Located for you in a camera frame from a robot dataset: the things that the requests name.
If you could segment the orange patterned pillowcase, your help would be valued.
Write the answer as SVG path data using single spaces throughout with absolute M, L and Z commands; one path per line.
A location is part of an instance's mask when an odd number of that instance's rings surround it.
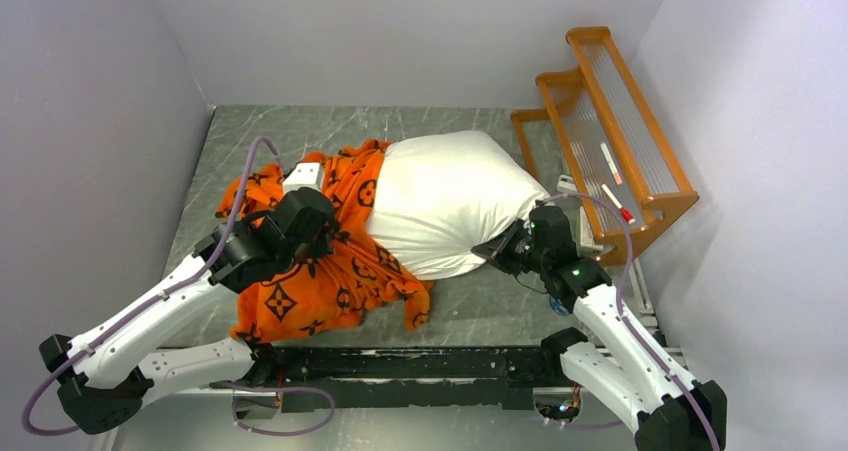
M 340 223 L 333 252 L 308 258 L 243 291 L 237 300 L 237 322 L 229 331 L 232 338 L 271 343 L 355 327 L 366 312 L 395 301 L 404 304 L 407 330 L 428 322 L 432 282 L 415 277 L 396 253 L 366 230 L 388 148 L 386 141 L 369 139 L 336 154 L 311 152 L 304 157 L 324 171 L 321 191 Z

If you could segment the white pillow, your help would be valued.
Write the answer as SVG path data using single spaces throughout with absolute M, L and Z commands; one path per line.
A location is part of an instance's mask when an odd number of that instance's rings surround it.
M 385 150 L 366 232 L 419 280 L 453 278 L 483 266 L 473 247 L 549 195 L 487 133 L 408 138 Z

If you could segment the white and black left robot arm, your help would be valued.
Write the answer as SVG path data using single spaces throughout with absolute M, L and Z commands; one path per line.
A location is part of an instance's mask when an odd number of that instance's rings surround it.
M 143 407 L 191 388 L 232 381 L 261 387 L 281 355 L 255 338 L 160 350 L 203 312 L 281 275 L 307 257 L 322 257 L 338 223 L 321 192 L 286 193 L 273 209 L 231 216 L 160 283 L 117 315 L 75 337 L 53 335 L 39 347 L 57 396 L 77 429 L 110 431 Z

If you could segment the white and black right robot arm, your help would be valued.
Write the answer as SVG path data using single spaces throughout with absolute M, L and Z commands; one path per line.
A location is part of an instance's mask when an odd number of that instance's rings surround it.
M 699 381 L 633 315 L 608 273 L 579 255 L 565 213 L 534 208 L 473 253 L 499 271 L 537 274 L 547 294 L 604 345 L 575 328 L 543 341 L 542 377 L 569 379 L 589 391 L 633 434 L 639 450 L 723 450 L 727 397 L 714 381 Z

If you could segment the blue capped plastic bottle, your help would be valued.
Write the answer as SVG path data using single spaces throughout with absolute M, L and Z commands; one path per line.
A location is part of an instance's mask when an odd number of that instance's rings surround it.
M 550 308 L 559 316 L 569 316 L 571 312 L 565 307 L 563 302 L 553 296 L 549 297 Z

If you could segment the small white box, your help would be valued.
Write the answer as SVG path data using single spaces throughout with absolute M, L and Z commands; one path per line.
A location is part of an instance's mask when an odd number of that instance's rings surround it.
M 558 177 L 556 190 L 558 193 L 563 195 L 576 195 L 578 193 L 576 182 L 568 175 L 560 175 Z

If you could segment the red capped white marker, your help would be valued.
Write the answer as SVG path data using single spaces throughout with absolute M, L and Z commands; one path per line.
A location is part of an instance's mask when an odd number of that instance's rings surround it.
M 632 215 L 632 213 L 626 207 L 623 206 L 623 204 L 619 201 L 619 199 L 615 196 L 615 194 L 609 188 L 609 186 L 606 183 L 602 183 L 601 189 L 602 189 L 604 195 L 611 201 L 613 206 L 618 210 L 620 216 L 629 225 L 633 225 L 636 222 L 634 216 Z

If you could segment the white pink test strip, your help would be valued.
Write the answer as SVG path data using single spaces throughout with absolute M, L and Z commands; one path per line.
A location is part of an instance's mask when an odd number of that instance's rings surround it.
M 616 163 L 616 161 L 613 157 L 613 153 L 611 152 L 608 144 L 605 143 L 605 142 L 602 142 L 600 144 L 600 149 L 601 149 L 602 155 L 603 155 L 604 160 L 605 160 L 605 162 L 606 162 L 606 164 L 609 168 L 610 174 L 611 174 L 615 184 L 618 185 L 618 186 L 622 185 L 623 184 L 622 175 L 621 175 L 621 173 L 618 169 L 617 163 Z

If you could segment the orange wooden shelf rack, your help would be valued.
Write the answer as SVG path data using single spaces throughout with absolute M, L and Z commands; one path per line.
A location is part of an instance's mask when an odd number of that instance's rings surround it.
M 524 127 L 552 126 L 579 192 L 596 258 L 621 266 L 639 256 L 699 199 L 648 100 L 607 27 L 577 27 L 565 40 L 576 58 L 569 71 L 539 74 L 543 104 L 512 113 L 526 168 L 536 165 Z

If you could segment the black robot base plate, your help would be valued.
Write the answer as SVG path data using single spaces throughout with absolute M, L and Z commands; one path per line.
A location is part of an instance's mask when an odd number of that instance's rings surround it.
M 580 386 L 540 345 L 295 347 L 261 345 L 235 383 L 270 390 L 310 386 L 339 408 L 498 406 L 577 416 Z

